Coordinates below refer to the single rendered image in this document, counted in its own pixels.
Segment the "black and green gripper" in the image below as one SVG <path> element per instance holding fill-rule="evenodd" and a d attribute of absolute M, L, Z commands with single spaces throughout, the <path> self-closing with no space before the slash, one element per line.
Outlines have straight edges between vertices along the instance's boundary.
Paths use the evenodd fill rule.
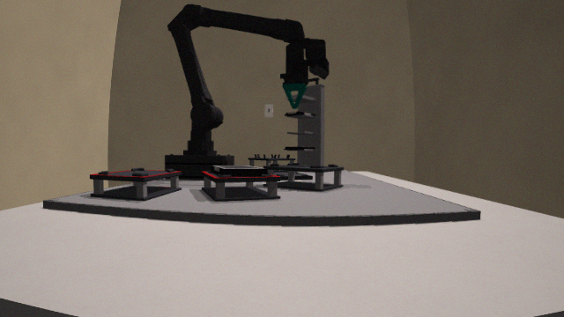
<path fill-rule="evenodd" d="M 292 109 L 297 109 L 301 102 L 301 98 L 305 91 L 307 90 L 308 80 L 302 75 L 302 73 L 293 73 L 293 59 L 286 60 L 286 74 L 280 74 L 280 78 L 283 78 L 286 83 L 283 83 L 283 88 L 285 90 L 286 96 L 289 99 Z M 293 103 L 292 91 L 299 91 L 295 103 Z"/>

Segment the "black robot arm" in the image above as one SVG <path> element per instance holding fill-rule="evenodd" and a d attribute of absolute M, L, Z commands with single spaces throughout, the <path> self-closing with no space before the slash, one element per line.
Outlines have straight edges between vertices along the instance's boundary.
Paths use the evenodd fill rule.
<path fill-rule="evenodd" d="M 183 155 L 217 155 L 217 151 L 213 150 L 211 130 L 223 123 L 223 113 L 214 105 L 191 39 L 190 31 L 199 26 L 256 33 L 290 43 L 286 46 L 286 60 L 302 58 L 293 59 L 293 73 L 301 72 L 306 79 L 308 71 L 324 80 L 329 75 L 325 40 L 305 38 L 302 24 L 298 21 L 218 11 L 195 4 L 185 5 L 167 25 L 178 50 L 193 106 L 188 150 L 200 150 L 183 151 Z M 303 59 L 304 48 L 308 60 Z"/>

